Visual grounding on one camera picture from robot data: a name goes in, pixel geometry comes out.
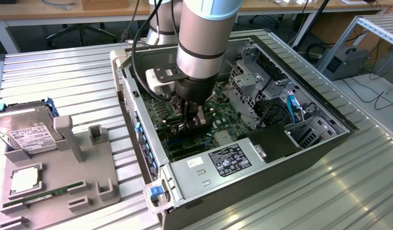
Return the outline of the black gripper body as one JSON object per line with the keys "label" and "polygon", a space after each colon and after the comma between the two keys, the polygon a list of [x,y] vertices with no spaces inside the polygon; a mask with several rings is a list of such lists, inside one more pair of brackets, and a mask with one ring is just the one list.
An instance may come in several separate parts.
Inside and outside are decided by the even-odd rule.
{"label": "black gripper body", "polygon": [[177,80],[175,93],[187,102],[204,105],[213,94],[216,85],[214,76],[205,79],[194,79],[191,77]]}

